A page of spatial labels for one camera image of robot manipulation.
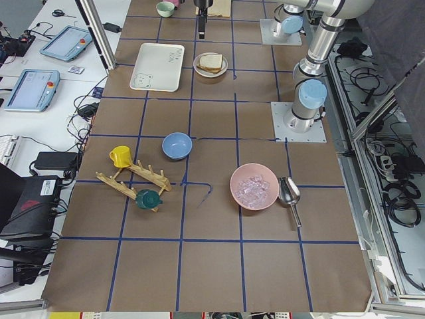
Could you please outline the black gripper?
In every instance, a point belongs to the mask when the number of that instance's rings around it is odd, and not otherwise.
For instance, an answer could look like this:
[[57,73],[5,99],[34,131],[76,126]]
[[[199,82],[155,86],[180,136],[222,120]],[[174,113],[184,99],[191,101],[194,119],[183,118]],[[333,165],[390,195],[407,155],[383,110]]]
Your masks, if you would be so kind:
[[205,38],[205,28],[207,23],[207,10],[213,4],[213,0],[194,0],[194,5],[199,9],[198,12],[198,34],[200,39]]

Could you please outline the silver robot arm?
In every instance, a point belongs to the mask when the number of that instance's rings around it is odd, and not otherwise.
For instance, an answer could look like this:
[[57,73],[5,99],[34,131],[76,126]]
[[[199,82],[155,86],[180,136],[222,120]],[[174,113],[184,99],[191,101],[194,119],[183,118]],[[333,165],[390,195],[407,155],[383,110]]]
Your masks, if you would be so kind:
[[373,1],[282,1],[284,9],[291,15],[305,10],[321,11],[322,17],[308,48],[307,55],[294,67],[296,83],[295,102],[283,117],[284,124],[296,133],[305,133],[313,126],[314,117],[327,97],[327,89],[318,78],[325,70],[325,64],[338,34],[349,19],[366,13]]
[[303,27],[303,12],[301,7],[289,4],[279,4],[274,9],[272,34],[276,38],[298,33]]

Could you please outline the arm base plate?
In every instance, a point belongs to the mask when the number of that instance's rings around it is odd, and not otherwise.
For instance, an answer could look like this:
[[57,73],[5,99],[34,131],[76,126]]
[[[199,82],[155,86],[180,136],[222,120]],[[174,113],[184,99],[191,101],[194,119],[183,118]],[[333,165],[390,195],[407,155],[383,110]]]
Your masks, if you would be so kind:
[[273,19],[260,19],[262,43],[265,45],[301,46],[301,37],[298,33],[276,38],[272,34]]
[[301,120],[292,112],[292,102],[271,102],[272,122],[277,142],[326,143],[319,110],[309,120]]

